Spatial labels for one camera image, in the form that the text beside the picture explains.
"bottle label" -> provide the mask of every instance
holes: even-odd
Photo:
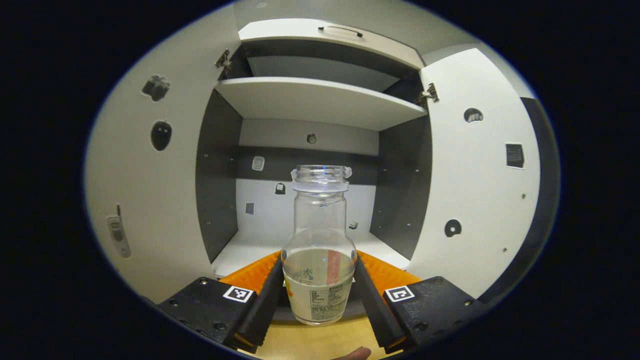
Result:
[[[298,317],[324,322],[342,316],[351,289],[351,277],[339,284],[314,286],[295,281],[285,274],[291,309]]]

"open cabinet door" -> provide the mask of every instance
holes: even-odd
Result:
[[[156,304],[197,277],[212,276],[196,210],[196,148],[223,70],[215,63],[239,45],[232,5],[186,26],[118,82],[90,135],[84,190],[96,237],[128,285]],[[169,82],[164,96],[149,90],[152,76]],[[170,135],[161,151],[151,136],[158,122]],[[116,204],[125,236],[120,241],[108,227]]]
[[[429,202],[407,270],[478,298],[522,246],[540,186],[536,135],[518,94],[478,49],[420,71],[429,100]]]

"drawer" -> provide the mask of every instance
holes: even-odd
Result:
[[[386,56],[416,70],[424,67],[422,58],[410,46],[370,31],[332,24],[323,20],[274,19],[256,21],[243,27],[239,32],[239,36],[243,42],[269,39],[331,42]]]

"door handle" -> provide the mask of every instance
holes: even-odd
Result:
[[[342,29],[342,30],[346,30],[346,31],[353,31],[354,33],[356,33],[358,35],[359,38],[362,37],[362,33],[357,32],[357,31],[352,30],[352,29],[341,28],[340,26],[333,26],[333,25],[318,26],[318,30],[324,31],[324,28],[336,28],[336,29]]]

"hole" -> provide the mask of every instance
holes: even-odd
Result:
[[[480,110],[476,108],[469,108],[465,110],[464,118],[466,122],[482,121],[484,116]]]
[[[419,324],[416,324],[416,326],[413,327],[413,330],[415,330],[415,331],[425,331],[428,327],[429,327],[428,324],[421,322]]]
[[[224,331],[227,330],[227,326],[221,322],[216,322],[215,324],[213,324],[213,328],[218,330],[218,331]]]

